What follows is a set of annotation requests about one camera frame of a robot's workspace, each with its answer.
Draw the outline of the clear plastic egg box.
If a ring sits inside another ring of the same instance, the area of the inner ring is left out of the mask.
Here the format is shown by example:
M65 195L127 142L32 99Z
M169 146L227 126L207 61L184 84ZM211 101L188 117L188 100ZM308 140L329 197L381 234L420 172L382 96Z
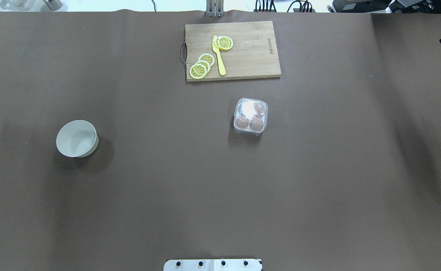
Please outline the clear plastic egg box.
M246 118L248 118L250 121L252 120L253 117L257 117L255 115L255 109L254 109L254 105L257 103L263 104L266 108L265 115L262 118L264 121L264 129L261 132L252 131L250 126L247 129L239 129L235 123L236 119L241 115L245 115ZM235 111L233 114L233 129L235 132L240 134L253 134L256 137L258 137L263 134L264 130L267 127L268 113L269 113L269 105L265 101L243 97L237 101L237 104L235 106Z

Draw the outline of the brown egg from bowl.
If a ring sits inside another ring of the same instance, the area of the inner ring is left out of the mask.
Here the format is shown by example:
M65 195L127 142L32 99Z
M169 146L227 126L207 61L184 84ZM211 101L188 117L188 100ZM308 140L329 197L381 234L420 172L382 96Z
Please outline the brown egg from bowl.
M249 127L250 120L245 115L239 116L235 121L239 129L247 129Z

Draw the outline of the brown egg rear slot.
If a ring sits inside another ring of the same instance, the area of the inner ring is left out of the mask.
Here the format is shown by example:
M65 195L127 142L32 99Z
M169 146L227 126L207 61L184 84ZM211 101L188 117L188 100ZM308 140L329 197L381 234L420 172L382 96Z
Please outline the brown egg rear slot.
M266 112L266 108L263 104L257 103L254 105L255 115L258 118L263 118Z

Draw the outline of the brown egg slot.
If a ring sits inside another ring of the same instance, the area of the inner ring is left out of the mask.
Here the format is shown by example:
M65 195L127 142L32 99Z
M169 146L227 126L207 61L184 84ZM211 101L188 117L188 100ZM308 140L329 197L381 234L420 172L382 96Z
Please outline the brown egg slot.
M263 104L257 103L254 105L255 115L258 118L263 118L266 112L266 108Z
M261 132L264 129L264 121L262 118L253 117L249 126L252 131Z

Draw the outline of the brown egg front slot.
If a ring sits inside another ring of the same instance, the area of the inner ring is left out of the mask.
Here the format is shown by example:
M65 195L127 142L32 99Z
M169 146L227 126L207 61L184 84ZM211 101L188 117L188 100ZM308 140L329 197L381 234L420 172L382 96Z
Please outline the brown egg front slot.
M264 121L262 118L253 117L249 126L252 131L261 132L264 129Z

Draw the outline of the bamboo cutting board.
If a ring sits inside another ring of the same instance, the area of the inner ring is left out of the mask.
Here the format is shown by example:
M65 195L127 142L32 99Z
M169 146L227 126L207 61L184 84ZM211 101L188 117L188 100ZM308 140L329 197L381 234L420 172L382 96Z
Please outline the bamboo cutting board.
M220 75L218 63L202 79L204 82L233 79L279 78L282 74L272 21L236 23L187 24L186 80L194 82L189 70L198 58L213 51L213 37L226 36L233 40L233 47L220 50L226 73Z

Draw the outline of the lemon slice top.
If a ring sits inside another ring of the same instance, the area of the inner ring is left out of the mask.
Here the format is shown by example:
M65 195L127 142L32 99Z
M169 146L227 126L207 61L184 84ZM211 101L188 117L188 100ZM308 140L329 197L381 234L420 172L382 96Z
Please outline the lemon slice top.
M215 46L220 50L230 50L233 47L233 39L228 36L218 36L215 40Z

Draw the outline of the yellow plastic knife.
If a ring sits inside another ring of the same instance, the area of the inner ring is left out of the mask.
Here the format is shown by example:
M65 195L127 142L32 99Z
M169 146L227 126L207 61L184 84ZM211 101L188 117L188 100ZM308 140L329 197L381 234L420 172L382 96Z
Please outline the yellow plastic knife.
M220 54L220 49L217 46L217 35L213 36L212 39L212 50L213 52L216 54L216 62L217 62L217 66L218 66L218 72L220 76L225 76L227 74L226 69L225 69L225 65L223 63L221 54Z

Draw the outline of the lemon slice middle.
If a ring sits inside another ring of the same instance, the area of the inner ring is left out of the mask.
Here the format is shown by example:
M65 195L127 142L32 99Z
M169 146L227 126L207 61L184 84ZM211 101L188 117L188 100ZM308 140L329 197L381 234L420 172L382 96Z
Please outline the lemon slice middle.
M210 67L215 63L215 57L210 53L204 53L198 57L198 61L206 61Z

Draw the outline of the lemon slice lower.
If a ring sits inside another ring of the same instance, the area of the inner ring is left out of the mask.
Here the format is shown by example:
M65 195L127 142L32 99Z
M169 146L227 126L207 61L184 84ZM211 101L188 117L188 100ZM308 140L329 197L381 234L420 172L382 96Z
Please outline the lemon slice lower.
M207 73L210 72L211 65L210 65L210 63L209 63L208 61L205 61L205 60L198 60L198 61L196 62L196 64L201 64L201 65L203 65L203 67L206 68L206 72L207 72Z

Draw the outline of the lemon slice by knife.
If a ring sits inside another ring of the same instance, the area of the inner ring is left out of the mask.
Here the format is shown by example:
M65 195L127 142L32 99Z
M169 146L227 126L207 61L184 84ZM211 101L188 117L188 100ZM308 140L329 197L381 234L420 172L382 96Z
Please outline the lemon slice by knife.
M203 79L208 73L201 64L194 64L189 69L189 75L193 79Z

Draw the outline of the white ceramic bowl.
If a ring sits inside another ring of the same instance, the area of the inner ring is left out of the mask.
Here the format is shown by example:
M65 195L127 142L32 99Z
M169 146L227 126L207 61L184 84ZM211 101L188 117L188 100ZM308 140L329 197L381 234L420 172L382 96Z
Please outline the white ceramic bowl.
M85 120L66 123L56 136L58 151L71 158L83 158L98 147L99 137L95 127Z

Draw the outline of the small metal cup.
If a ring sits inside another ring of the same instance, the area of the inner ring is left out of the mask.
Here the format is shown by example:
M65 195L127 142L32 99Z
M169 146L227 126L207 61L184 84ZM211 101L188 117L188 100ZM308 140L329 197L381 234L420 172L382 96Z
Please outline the small metal cup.
M62 8L62 2L60 0L43 0L45 5L51 10L51 11L58 11Z

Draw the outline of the aluminium frame post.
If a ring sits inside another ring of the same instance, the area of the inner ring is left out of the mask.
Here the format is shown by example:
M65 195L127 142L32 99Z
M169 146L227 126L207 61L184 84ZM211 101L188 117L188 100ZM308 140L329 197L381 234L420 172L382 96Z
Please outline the aluminium frame post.
M224 0L207 0L206 17L224 17Z

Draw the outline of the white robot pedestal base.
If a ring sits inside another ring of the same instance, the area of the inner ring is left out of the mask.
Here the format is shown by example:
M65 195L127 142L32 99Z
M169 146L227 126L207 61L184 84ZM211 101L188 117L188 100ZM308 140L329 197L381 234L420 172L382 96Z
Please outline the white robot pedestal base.
M263 271L261 259L171 259L164 271Z

